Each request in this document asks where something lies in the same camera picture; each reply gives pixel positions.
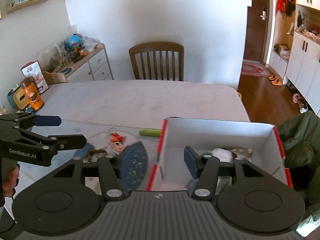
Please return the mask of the person's left hand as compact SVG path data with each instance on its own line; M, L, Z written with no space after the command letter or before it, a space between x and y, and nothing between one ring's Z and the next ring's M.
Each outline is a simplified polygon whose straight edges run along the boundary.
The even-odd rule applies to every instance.
M18 185L20 176L20 165L17 164L15 169L9 172L8 179L2 184L3 194L5 197L12 197L15 194L15 187Z

